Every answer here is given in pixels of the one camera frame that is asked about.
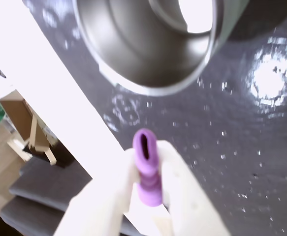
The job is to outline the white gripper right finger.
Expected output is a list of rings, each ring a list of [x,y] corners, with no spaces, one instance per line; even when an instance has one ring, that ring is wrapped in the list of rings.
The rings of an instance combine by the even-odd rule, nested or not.
[[[157,141],[163,203],[168,212],[153,217],[153,236],[228,236],[220,214],[174,146]]]

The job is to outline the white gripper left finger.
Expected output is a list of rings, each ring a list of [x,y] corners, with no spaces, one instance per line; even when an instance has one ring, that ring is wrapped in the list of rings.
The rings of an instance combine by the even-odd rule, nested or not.
[[[75,197],[56,236],[117,236],[129,211],[133,184],[139,179],[134,149],[123,152],[110,171],[91,180]]]

